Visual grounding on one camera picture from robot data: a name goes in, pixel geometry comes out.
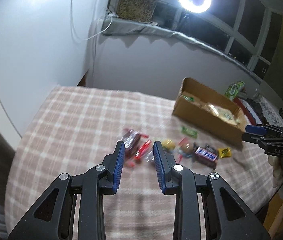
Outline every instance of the gray fabric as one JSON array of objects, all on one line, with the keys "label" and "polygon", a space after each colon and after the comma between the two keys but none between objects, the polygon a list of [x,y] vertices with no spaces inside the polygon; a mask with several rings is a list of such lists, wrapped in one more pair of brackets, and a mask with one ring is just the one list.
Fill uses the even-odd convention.
[{"label": "gray fabric", "polygon": [[[103,23],[102,29],[104,30],[109,26],[110,24],[110,17],[106,18]],[[184,35],[183,33],[164,29],[158,26],[153,26],[147,23],[139,23],[139,22],[134,22],[134,21],[128,21],[128,20],[123,20],[119,18],[113,18],[112,23],[107,28],[104,32],[103,35],[105,36],[126,36],[126,35],[156,35],[162,38],[176,38],[182,42],[186,42],[188,44],[196,45],[202,49],[206,49],[214,54],[217,54],[235,65],[237,65],[240,69],[248,73],[258,84],[261,83],[260,78],[249,71],[245,66],[243,66],[241,63],[238,61],[234,60],[232,57],[229,57],[225,53],[219,51],[218,49],[214,49],[207,45],[204,42],[198,41],[192,37],[188,37],[187,35]]]}]

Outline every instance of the yellow candy wrapper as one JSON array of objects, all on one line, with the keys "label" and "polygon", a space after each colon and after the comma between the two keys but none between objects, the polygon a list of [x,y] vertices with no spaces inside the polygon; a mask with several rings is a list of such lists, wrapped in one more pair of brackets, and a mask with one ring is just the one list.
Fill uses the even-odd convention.
[{"label": "yellow candy wrapper", "polygon": [[219,158],[231,157],[231,149],[230,148],[219,148],[218,156]]}]

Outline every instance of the silver bolt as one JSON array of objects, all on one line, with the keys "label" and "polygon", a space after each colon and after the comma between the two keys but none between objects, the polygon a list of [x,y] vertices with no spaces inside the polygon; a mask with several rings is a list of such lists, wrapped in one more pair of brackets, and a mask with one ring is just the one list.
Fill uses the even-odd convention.
[{"label": "silver bolt", "polygon": [[212,172],[211,174],[210,174],[210,177],[212,178],[212,179],[219,179],[219,174],[218,173],[216,173],[216,172]]},{"label": "silver bolt", "polygon": [[103,171],[105,169],[104,165],[97,165],[96,166],[96,171]]},{"label": "silver bolt", "polygon": [[181,165],[179,165],[179,164],[174,165],[174,170],[175,171],[182,171],[183,169],[184,168]]},{"label": "silver bolt", "polygon": [[68,179],[68,174],[67,173],[60,174],[59,179],[61,179],[61,180]]}]

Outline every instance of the pink plaid tablecloth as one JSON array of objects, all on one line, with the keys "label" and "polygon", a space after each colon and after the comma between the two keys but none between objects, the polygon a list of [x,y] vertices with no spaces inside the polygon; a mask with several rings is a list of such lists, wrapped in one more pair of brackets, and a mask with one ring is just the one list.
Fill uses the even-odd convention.
[{"label": "pink plaid tablecloth", "polygon": [[[114,150],[123,128],[181,141],[185,123],[171,115],[173,106],[174,101],[135,92],[56,87],[28,127],[13,160],[5,200],[8,232],[59,174],[85,173],[101,163]],[[227,146],[197,130],[198,145]],[[255,212],[274,193],[272,167],[254,144],[244,142],[243,150],[232,149],[232,154],[218,160],[216,172]],[[190,159],[181,164],[196,173],[211,172]],[[175,197],[161,193],[153,166],[124,167],[117,194],[104,196],[107,239],[172,239],[174,211]],[[204,237],[202,214],[201,221]]]}]

